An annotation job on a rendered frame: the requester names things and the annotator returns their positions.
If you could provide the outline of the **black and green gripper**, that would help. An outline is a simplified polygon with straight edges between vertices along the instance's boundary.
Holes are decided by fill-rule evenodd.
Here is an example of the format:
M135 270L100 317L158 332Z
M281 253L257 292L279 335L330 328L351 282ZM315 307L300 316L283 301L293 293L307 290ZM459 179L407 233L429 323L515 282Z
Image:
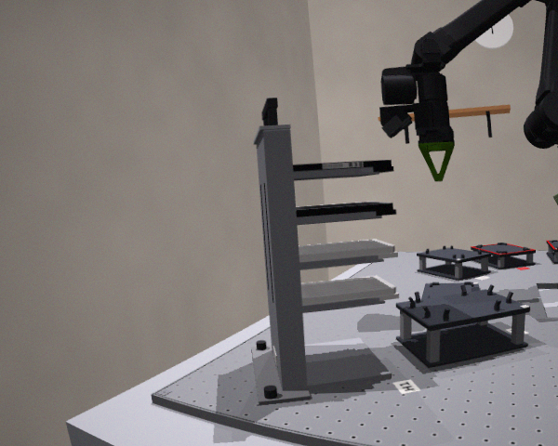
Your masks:
M451 129L449 122L447 101L439 100L439 104L435 104L435 100L429 100L429 102L432 102L434 127L416 128L417 136L419 137L418 147L430 168L434 181L443 181L452 150L455 147L454 131ZM439 174L437 174L433 165L429 154L430 151L445 151L445 157Z

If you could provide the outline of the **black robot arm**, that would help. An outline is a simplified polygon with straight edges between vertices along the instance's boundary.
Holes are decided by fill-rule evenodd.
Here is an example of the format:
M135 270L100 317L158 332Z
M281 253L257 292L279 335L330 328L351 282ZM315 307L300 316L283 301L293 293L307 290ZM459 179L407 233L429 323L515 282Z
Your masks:
M528 1L531 0L481 0L446 26L418 39L411 64L384 69L383 104L411 104L379 107L380 124L388 137L395 137L412 124L408 112L414 113L415 129L434 127L429 100L435 100L435 104L439 100L448 101L446 79L439 71L462 49ZM545 3L546 22L536 106L525 120L524 133L532 145L548 149L558 145L558 0L536 1ZM417 82L419 103L414 103Z

